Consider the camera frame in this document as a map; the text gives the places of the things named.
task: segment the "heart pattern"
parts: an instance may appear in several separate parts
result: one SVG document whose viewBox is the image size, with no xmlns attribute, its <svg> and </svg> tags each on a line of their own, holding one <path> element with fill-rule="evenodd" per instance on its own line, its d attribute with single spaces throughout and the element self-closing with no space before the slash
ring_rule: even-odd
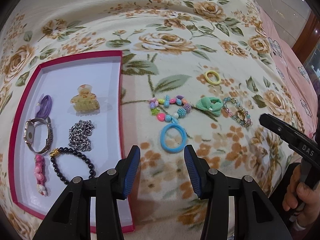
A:
<svg viewBox="0 0 320 240">
<path fill-rule="evenodd" d="M 305 68 L 303 66 L 298 67 L 298 70 L 300 71 L 300 74 L 308 81 L 308 83 L 310 84 L 310 79 L 308 76 L 308 73 L 306 72 Z"/>
<path fill-rule="evenodd" d="M 303 99 L 300 99 L 300 102 L 301 102 L 302 107 L 306 111 L 306 114 L 311 117 L 311 113 L 310 113 L 310 110 L 307 106 L 307 103 Z"/>
<path fill-rule="evenodd" d="M 270 37 L 268 38 L 268 41 L 269 41 L 270 46 L 273 50 L 273 54 L 278 55 L 279 57 L 282 57 L 282 50 L 281 50 L 281 47 L 280 47 L 278 41 L 276 41 L 276 40 L 273 41 Z"/>
<path fill-rule="evenodd" d="M 280 77 L 282 77 L 282 79 L 284 80 L 284 75 L 283 75 L 283 73 L 281 72 L 281 70 L 277 68 L 277 71 L 278 71 Z"/>
</svg>

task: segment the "blue bead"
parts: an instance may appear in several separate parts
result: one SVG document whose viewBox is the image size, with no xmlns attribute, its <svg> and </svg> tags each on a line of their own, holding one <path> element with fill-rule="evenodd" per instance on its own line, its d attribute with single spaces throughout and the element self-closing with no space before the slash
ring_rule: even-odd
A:
<svg viewBox="0 0 320 240">
<path fill-rule="evenodd" d="M 170 105 L 169 100 L 164 101 L 164 104 L 163 104 L 164 107 L 169 107 L 169 105 Z"/>
<path fill-rule="evenodd" d="M 177 114 L 179 115 L 179 117 L 184 117 L 184 116 L 186 116 L 187 111 L 184 108 L 179 108 L 177 111 Z"/>
<path fill-rule="evenodd" d="M 172 118 L 171 115 L 167 114 L 164 119 L 166 122 L 170 122 L 171 118 Z"/>
<path fill-rule="evenodd" d="M 172 123 L 179 123 L 177 119 L 175 119 L 174 117 L 171 119 Z"/>
</svg>

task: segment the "human hand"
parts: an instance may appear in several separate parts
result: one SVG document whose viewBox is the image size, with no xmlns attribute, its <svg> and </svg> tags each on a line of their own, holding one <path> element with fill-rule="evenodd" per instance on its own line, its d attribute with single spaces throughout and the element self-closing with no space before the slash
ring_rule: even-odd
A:
<svg viewBox="0 0 320 240">
<path fill-rule="evenodd" d="M 301 175 L 301 165 L 299 164 L 293 171 L 290 184 L 287 187 L 287 193 L 284 195 L 282 206 L 285 211 L 298 206 L 298 200 L 294 196 L 294 192 L 306 204 L 302 212 L 297 217 L 300 226 L 306 227 L 316 221 L 320 213 L 320 186 L 316 190 L 312 190 L 303 182 L 299 182 Z"/>
</svg>

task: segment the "pink blanket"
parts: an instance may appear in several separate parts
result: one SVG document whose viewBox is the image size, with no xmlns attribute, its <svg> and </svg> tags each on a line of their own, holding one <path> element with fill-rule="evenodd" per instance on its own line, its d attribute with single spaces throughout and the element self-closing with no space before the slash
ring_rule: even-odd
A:
<svg viewBox="0 0 320 240">
<path fill-rule="evenodd" d="M 311 80 L 290 46 L 278 36 L 272 19 L 260 7 L 260 17 L 271 45 L 271 55 L 279 75 L 287 86 L 304 125 L 304 133 L 312 137 L 317 124 L 317 95 Z"/>
</svg>

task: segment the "green star bead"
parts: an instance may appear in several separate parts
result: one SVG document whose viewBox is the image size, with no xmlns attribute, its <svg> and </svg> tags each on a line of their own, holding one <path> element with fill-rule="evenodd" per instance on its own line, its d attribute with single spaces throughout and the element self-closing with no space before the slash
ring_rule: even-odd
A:
<svg viewBox="0 0 320 240">
<path fill-rule="evenodd" d="M 151 115 L 157 115 L 160 113 L 160 110 L 158 108 L 150 109 Z"/>
</svg>

